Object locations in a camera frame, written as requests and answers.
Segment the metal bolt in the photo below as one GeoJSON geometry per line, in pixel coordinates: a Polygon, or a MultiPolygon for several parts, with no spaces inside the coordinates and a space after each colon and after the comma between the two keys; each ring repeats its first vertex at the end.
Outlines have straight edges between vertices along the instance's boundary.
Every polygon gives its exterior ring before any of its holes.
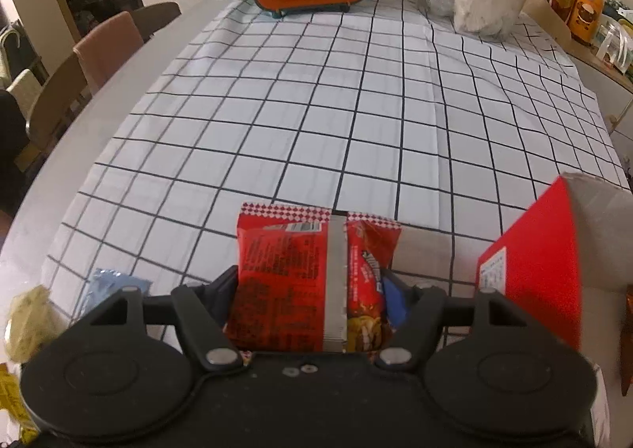
{"type": "Polygon", "coordinates": [[[290,377],[299,376],[299,370],[297,368],[284,368],[282,373],[290,377]]]}
{"type": "Polygon", "coordinates": [[[316,373],[318,371],[318,368],[314,364],[304,364],[303,366],[301,366],[301,370],[304,373],[316,373]]]}
{"type": "Polygon", "coordinates": [[[228,366],[238,358],[237,353],[230,348],[214,348],[207,352],[207,361],[214,366],[228,366]]]}
{"type": "Polygon", "coordinates": [[[381,352],[381,359],[386,365],[406,364],[411,360],[411,352],[405,348],[385,348],[381,352]]]}

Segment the red chip bag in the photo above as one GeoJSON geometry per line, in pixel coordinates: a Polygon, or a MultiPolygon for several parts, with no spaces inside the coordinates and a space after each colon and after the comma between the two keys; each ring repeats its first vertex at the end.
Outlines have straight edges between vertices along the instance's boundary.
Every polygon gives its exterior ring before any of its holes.
{"type": "Polygon", "coordinates": [[[347,216],[347,351],[382,345],[385,302],[381,268],[393,258],[401,226],[396,221],[350,212],[347,216]]]}
{"type": "Polygon", "coordinates": [[[236,346],[344,350],[344,218],[330,217],[318,207],[243,205],[237,221],[239,284],[227,323],[236,346]]]}
{"type": "Polygon", "coordinates": [[[369,214],[243,204],[239,284],[227,335],[248,350],[379,348],[380,267],[388,266],[400,230],[395,221],[369,214]]]}

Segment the red and white checkered pattern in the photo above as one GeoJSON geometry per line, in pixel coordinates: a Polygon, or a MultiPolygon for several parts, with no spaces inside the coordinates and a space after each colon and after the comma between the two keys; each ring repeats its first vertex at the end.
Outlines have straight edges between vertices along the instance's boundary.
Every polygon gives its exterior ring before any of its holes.
{"type": "Polygon", "coordinates": [[[293,205],[266,205],[265,203],[243,203],[240,214],[260,217],[276,217],[291,222],[323,222],[332,214],[330,209],[321,207],[296,207],[293,205]]]}
{"type": "Polygon", "coordinates": [[[402,228],[402,225],[397,221],[393,221],[387,217],[382,217],[380,215],[375,214],[365,214],[363,212],[348,212],[347,213],[348,221],[367,221],[368,223],[373,223],[374,225],[383,227],[383,228],[393,228],[394,230],[398,230],[402,228]]]}

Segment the yellow bag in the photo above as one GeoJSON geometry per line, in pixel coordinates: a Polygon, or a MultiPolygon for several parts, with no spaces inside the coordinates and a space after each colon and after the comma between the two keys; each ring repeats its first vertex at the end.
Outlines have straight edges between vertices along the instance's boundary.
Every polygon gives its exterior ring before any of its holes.
{"type": "Polygon", "coordinates": [[[15,363],[26,363],[42,346],[64,330],[61,318],[48,301],[49,290],[41,285],[16,296],[11,302],[4,344],[15,363]]]}
{"type": "Polygon", "coordinates": [[[11,417],[20,424],[20,440],[24,444],[37,437],[36,425],[28,415],[20,396],[18,378],[9,372],[6,364],[0,364],[0,409],[9,411],[11,417]]]}

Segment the grid pattern tablecloth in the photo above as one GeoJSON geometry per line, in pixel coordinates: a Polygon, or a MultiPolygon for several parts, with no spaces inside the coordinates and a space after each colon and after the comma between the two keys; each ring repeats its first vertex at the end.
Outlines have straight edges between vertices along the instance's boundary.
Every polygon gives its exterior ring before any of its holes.
{"type": "Polygon", "coordinates": [[[415,1],[282,21],[232,3],[91,168],[42,269],[59,310],[76,319],[95,268],[154,294],[213,280],[243,201],[395,218],[393,269],[470,296],[477,257],[559,173],[627,188],[595,94],[530,18],[490,44],[415,1]]]}

